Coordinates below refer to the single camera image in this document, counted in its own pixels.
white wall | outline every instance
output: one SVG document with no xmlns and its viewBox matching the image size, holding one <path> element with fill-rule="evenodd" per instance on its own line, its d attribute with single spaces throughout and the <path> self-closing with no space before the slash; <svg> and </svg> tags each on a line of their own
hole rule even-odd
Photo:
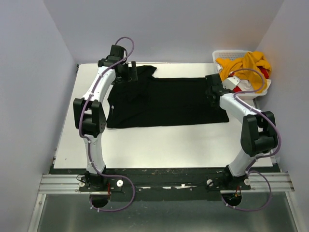
<svg viewBox="0 0 309 232">
<path fill-rule="evenodd" d="M 41 0 L 0 1 L 0 231 L 27 231 L 76 65 Z"/>
<path fill-rule="evenodd" d="M 283 144 L 280 165 L 289 171 L 304 218 L 309 218 L 309 1 L 285 0 L 258 46 L 273 66 L 262 108 L 275 113 Z"/>
<path fill-rule="evenodd" d="M 211 62 L 217 49 L 255 50 L 283 0 L 44 2 L 73 57 L 93 63 L 124 35 L 143 62 Z"/>
</svg>

gray floor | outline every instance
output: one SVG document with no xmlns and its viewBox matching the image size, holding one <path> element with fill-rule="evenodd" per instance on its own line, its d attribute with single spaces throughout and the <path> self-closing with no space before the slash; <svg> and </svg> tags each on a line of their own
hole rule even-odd
<svg viewBox="0 0 309 232">
<path fill-rule="evenodd" d="M 243 196 L 243 207 L 257 207 L 267 194 Z M 124 203 L 113 203 L 116 208 Z M 40 221 L 40 232 L 295 232 L 284 193 L 276 193 L 268 208 L 239 212 L 222 202 L 134 202 L 117 213 L 90 210 L 86 195 L 50 195 Z"/>
</svg>

black cloth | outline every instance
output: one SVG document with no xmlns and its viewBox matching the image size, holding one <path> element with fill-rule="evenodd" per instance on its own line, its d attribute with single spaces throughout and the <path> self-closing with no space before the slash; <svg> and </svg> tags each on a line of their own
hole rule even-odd
<svg viewBox="0 0 309 232">
<path fill-rule="evenodd" d="M 137 67 L 138 81 L 113 86 L 108 128 L 228 122 L 225 110 L 207 101 L 205 78 L 154 78 L 156 67 Z"/>
</svg>

cable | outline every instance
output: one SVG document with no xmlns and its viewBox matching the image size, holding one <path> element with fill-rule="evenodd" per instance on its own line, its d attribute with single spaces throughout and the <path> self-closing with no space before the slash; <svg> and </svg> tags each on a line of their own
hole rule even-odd
<svg viewBox="0 0 309 232">
<path fill-rule="evenodd" d="M 269 181 L 266 179 L 266 177 L 265 177 L 263 174 L 261 174 L 261 173 L 258 172 L 258 171 L 252 170 L 252 171 L 250 171 L 250 172 L 248 173 L 248 175 L 250 175 L 251 173 L 257 173 L 257 174 L 259 174 L 261 177 L 263 177 L 263 178 L 265 179 L 265 181 L 266 181 L 266 183 L 267 183 L 267 185 L 268 185 L 268 188 L 269 188 L 269 197 L 268 197 L 267 202 L 266 202 L 264 205 L 262 205 L 261 207 L 256 208 L 256 209 L 244 209 L 244 208 L 239 208 L 239 207 L 236 207 L 236 206 L 231 206 L 231 205 L 229 205 L 228 203 L 226 203 L 226 201 L 225 201 L 224 198 L 222 197 L 222 201 L 224 202 L 224 204 L 225 204 L 227 207 L 232 208 L 232 209 L 236 209 L 236 210 L 239 210 L 239 211 L 254 212 L 254 211 L 261 210 L 261 209 L 265 209 L 265 208 L 269 205 L 269 203 L 270 203 L 270 201 L 271 201 L 271 198 L 272 198 L 272 191 L 271 191 L 271 187 L 270 187 Z"/>
<path fill-rule="evenodd" d="M 99 84 L 100 80 L 102 79 L 102 77 L 104 76 L 104 74 L 105 74 L 108 70 L 110 70 L 110 69 L 114 68 L 115 66 L 117 66 L 118 64 L 121 64 L 122 62 L 126 61 L 126 59 L 132 54 L 132 52 L 133 52 L 133 50 L 134 50 L 134 41 L 133 41 L 131 38 L 127 37 L 127 36 L 124 36 L 124 37 L 119 38 L 119 39 L 116 41 L 115 44 L 117 44 L 117 43 L 118 43 L 119 41 L 121 41 L 122 39 L 128 39 L 128 40 L 130 40 L 130 41 L 132 42 L 132 49 L 131 49 L 131 51 L 129 52 L 129 54 L 126 55 L 126 57 L 124 57 L 124 58 L 121 59 L 120 61 L 118 61 L 118 62 L 112 64 L 111 66 L 109 66 L 107 69 L 105 69 L 105 70 L 101 73 L 101 75 L 99 76 L 99 78 L 98 78 L 97 81 L 95 82 L 95 84 L 94 84 L 94 86 L 93 86 L 93 88 L 92 88 L 92 90 L 91 90 L 91 93 L 89 94 L 89 97 L 88 97 L 88 99 L 86 100 L 86 102 L 85 102 L 85 104 L 84 104 L 84 106 L 83 106 L 83 109 L 82 109 L 81 117 L 80 117 L 80 120 L 79 120 L 79 129 L 78 129 L 78 131 L 79 131 L 79 136 L 80 136 L 81 138 L 87 139 L 88 142 L 90 142 L 89 137 L 84 136 L 84 135 L 82 134 L 82 123 L 83 123 L 83 117 L 84 117 L 84 113 L 85 113 L 85 111 L 86 111 L 86 107 L 87 107 L 87 105 L 88 105 L 88 103 L 89 103 L 89 101 L 90 101 L 92 95 L 93 95 L 94 91 L 96 90 L 96 87 L 98 86 L 98 84 Z M 131 200 L 129 201 L 129 203 L 128 203 L 127 205 L 125 205 L 125 206 L 123 206 L 123 207 L 120 207 L 120 208 L 118 208 L 118 209 L 101 209 L 101 208 L 96 208 L 96 207 L 94 207 L 94 206 L 92 205 L 92 199 L 90 199 L 91 208 L 94 208 L 94 209 L 96 209 L 96 210 L 98 210 L 98 211 L 102 211 L 102 212 L 117 212 L 117 211 L 121 211 L 121 210 L 123 210 L 123 209 L 128 208 L 128 207 L 132 204 L 132 202 L 134 201 L 134 198 L 135 198 L 135 187 L 134 187 L 133 182 L 132 182 L 128 177 L 123 176 L 123 175 L 107 175 L 107 174 L 102 174 L 102 173 L 96 168 L 96 166 L 95 166 L 95 164 L 94 164 L 94 162 L 93 162 L 93 159 L 92 159 L 92 157 L 91 157 L 91 153 L 90 153 L 90 143 L 88 143 L 87 150 L 88 150 L 88 158 L 89 158 L 89 161 L 91 162 L 91 166 L 92 166 L 93 169 L 97 172 L 97 174 L 99 174 L 100 176 L 102 176 L 102 177 L 104 177 L 104 178 L 123 178 L 123 179 L 126 179 L 126 180 L 130 183 L 130 185 L 132 186 L 132 188 L 133 188 L 133 195 L 132 195 Z"/>
<path fill-rule="evenodd" d="M 279 150 L 280 150 L 280 148 L 281 148 L 281 135 L 280 135 L 279 130 L 278 130 L 277 127 L 275 126 L 275 124 L 274 124 L 268 117 L 266 117 L 264 114 L 262 114 L 261 112 L 259 112 L 259 111 L 256 110 L 255 108 L 252 108 L 250 105 L 248 105 L 247 103 L 245 103 L 243 100 L 241 100 L 241 99 L 237 96 L 237 95 L 240 94 L 240 93 L 256 93 L 256 92 L 260 91 L 260 90 L 263 88 L 264 84 L 265 84 L 265 82 L 264 82 L 264 77 L 263 77 L 263 76 L 261 75 L 261 73 L 259 73 L 257 70 L 249 69 L 249 68 L 243 68 L 243 69 L 237 69 L 237 70 L 233 71 L 233 73 L 238 72 L 238 71 L 242 71 L 242 70 L 249 70 L 249 71 L 253 71 L 253 72 L 255 72 L 256 74 L 258 74 L 258 75 L 260 76 L 261 80 L 262 80 L 262 85 L 261 85 L 261 87 L 259 87 L 259 89 L 256 89 L 256 90 L 239 91 L 239 92 L 236 92 L 236 93 L 234 93 L 234 95 L 233 95 L 234 99 L 235 99 L 238 103 L 240 103 L 241 105 L 243 105 L 244 107 L 246 107 L 247 109 L 249 109 L 250 111 L 252 111 L 252 112 L 254 112 L 254 113 L 260 115 L 263 119 L 265 119 L 265 120 L 272 126 L 272 128 L 275 130 L 275 132 L 277 133 L 277 137 L 278 137 L 278 146 L 277 146 L 277 149 L 276 149 L 273 153 L 271 153 L 271 154 L 269 154 L 269 155 L 260 155 L 260 156 L 257 156 L 254 160 L 252 160 L 252 161 L 249 163 L 248 167 L 247 167 L 246 170 L 245 170 L 245 171 L 248 173 L 248 176 L 249 176 L 251 173 L 258 173 L 261 177 L 263 177 L 263 178 L 265 179 L 265 181 L 266 181 L 266 183 L 267 183 L 267 185 L 268 185 L 268 187 L 269 187 L 269 197 L 268 197 L 267 202 L 266 202 L 263 206 L 261 206 L 261 207 L 259 207 L 259 208 L 256 208 L 256 209 L 243 209 L 243 208 L 238 208 L 238 207 L 229 205 L 228 203 L 226 203 L 226 201 L 225 201 L 225 200 L 223 199 L 223 197 L 222 197 L 222 201 L 225 203 L 225 205 L 226 205 L 227 207 L 230 207 L 230 208 L 236 209 L 236 210 L 240 210 L 240 211 L 252 212 L 252 211 L 258 211 L 258 210 L 261 210 L 261 209 L 266 208 L 266 207 L 269 205 L 270 201 L 271 201 L 272 192 L 271 192 L 270 183 L 269 183 L 269 181 L 266 179 L 265 176 L 263 176 L 263 175 L 262 175 L 260 172 L 258 172 L 258 171 L 253 171 L 253 170 L 252 170 L 252 171 L 249 171 L 249 170 L 250 170 L 250 168 L 255 164 L 255 162 L 256 162 L 257 160 L 259 160 L 259 159 L 261 159 L 261 158 L 272 157 L 272 156 L 276 155 L 276 154 L 279 152 Z"/>
</svg>

gray wall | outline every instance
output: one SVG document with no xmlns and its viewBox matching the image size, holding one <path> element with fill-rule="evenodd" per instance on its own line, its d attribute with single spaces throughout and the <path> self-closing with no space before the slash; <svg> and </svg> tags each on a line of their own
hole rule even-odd
<svg viewBox="0 0 309 232">
<path fill-rule="evenodd" d="M 217 49 L 255 50 L 283 0 L 44 2 L 73 57 L 93 63 L 124 35 L 137 61 L 211 62 Z"/>
<path fill-rule="evenodd" d="M 309 1 L 285 0 L 261 41 L 273 66 L 263 109 L 275 113 L 283 144 L 280 165 L 289 171 L 304 218 L 309 218 Z"/>
<path fill-rule="evenodd" d="M 41 0 L 0 1 L 0 31 L 0 231 L 24 232 L 76 65 Z"/>
</svg>

